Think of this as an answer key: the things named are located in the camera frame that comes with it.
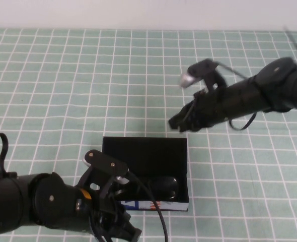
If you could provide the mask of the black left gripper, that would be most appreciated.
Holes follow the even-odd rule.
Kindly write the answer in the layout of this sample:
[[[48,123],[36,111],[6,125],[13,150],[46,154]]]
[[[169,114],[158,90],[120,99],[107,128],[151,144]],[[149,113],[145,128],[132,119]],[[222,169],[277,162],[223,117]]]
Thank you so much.
[[[93,236],[117,236],[138,241],[142,230],[129,221],[131,216],[111,195],[101,197],[100,190],[74,186],[77,190],[74,208],[74,231]]]

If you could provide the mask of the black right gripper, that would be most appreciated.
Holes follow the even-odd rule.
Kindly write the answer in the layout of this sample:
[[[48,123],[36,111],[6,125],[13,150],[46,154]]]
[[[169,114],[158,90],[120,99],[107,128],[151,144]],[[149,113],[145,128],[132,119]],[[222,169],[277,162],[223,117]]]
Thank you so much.
[[[179,132],[198,132],[217,124],[229,121],[229,114],[224,108],[225,88],[217,88],[212,92],[199,91],[194,99],[168,121],[171,129]]]

